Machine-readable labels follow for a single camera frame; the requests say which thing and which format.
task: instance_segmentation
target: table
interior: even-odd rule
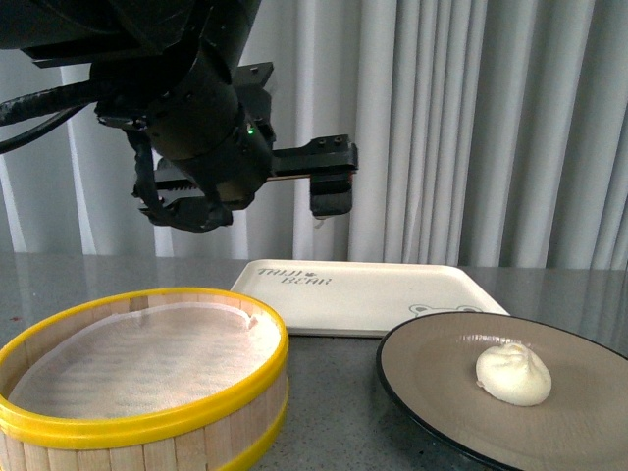
[[[0,254],[0,345],[91,299],[145,288],[230,288],[245,260]],[[460,267],[511,315],[628,356],[625,271]],[[287,421],[255,470],[488,469],[434,439],[389,400],[377,339],[291,337]]]

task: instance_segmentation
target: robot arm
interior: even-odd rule
[[[274,150],[264,89],[273,66],[238,66],[259,3],[5,0],[0,48],[22,49],[39,67],[91,68],[88,82],[3,103],[0,125],[58,112],[49,131],[97,101],[98,121],[124,131],[135,151],[133,195],[155,225],[227,226],[266,181],[302,177],[315,217],[346,213],[355,144],[335,135]],[[153,149],[165,158],[155,172]]]

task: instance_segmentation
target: bamboo steamer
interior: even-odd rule
[[[39,415],[8,400],[44,354],[113,314],[178,302],[220,303],[270,316],[276,350],[252,374],[216,394],[172,409],[114,419]],[[250,297],[207,288],[161,288],[112,296],[61,312],[0,350],[0,470],[206,471],[247,469],[270,447],[288,403],[288,333],[280,316]]]

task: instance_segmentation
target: steamed bun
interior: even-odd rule
[[[521,343],[492,346],[475,367],[478,386],[514,405],[537,405],[551,390],[551,375],[537,354]]]

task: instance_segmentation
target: white curtain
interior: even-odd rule
[[[353,137],[350,215],[282,182],[229,228],[153,228],[84,110],[0,156],[0,250],[625,270],[626,26],[623,0],[263,0],[242,63],[275,64],[277,148]],[[0,101],[87,70],[0,51]]]

